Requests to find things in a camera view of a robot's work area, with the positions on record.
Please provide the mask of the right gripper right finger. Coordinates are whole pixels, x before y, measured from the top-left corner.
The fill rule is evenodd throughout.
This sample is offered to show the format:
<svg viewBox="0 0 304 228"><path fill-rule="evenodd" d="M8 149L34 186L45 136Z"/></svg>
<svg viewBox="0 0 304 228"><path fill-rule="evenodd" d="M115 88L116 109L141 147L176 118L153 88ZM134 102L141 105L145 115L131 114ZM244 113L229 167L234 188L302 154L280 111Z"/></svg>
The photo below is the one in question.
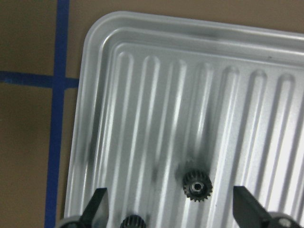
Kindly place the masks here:
<svg viewBox="0 0 304 228"><path fill-rule="evenodd" d="M267 228L271 216L244 186L233 187L233 217L240 228Z"/></svg>

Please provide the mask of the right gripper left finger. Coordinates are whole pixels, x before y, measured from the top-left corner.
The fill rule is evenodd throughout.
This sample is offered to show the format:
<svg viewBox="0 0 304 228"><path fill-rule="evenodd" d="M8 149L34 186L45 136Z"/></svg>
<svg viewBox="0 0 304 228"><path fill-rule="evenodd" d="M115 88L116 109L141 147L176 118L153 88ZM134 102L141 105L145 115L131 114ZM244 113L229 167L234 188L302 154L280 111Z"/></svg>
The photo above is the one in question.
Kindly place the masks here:
<svg viewBox="0 0 304 228"><path fill-rule="evenodd" d="M97 188L78 220L79 228L105 228L109 219L107 188Z"/></svg>

